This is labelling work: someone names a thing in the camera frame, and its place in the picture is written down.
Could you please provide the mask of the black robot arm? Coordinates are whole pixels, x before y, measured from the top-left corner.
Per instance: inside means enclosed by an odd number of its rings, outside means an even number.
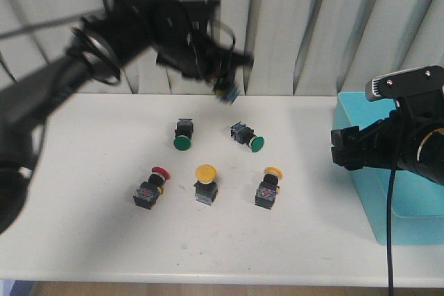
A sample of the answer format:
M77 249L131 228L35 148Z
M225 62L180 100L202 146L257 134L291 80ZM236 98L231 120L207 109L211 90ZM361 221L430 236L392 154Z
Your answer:
M220 101L231 103L239 90L239 67L253 57L218 45L207 34L219 0L114 0L100 19L84 19L65 54L1 91L1 229L11 226L24 207L39 155L32 133L88 80L120 81L121 70L146 49L157 63L185 78L212 86Z
M331 131L332 160L349 171L364 167L409 171L443 184L443 93L395 100L389 116L364 129Z

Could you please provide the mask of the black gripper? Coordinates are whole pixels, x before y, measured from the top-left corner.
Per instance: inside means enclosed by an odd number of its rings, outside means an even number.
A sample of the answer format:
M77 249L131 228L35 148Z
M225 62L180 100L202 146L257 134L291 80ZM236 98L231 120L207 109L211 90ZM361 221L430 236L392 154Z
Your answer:
M160 62L184 77L233 81L237 68L253 65L253 56L221 46L207 34L220 0L150 0L148 21Z
M443 170L443 93L396 99L389 117L361 130L331 131L332 160L349 171L363 167Z

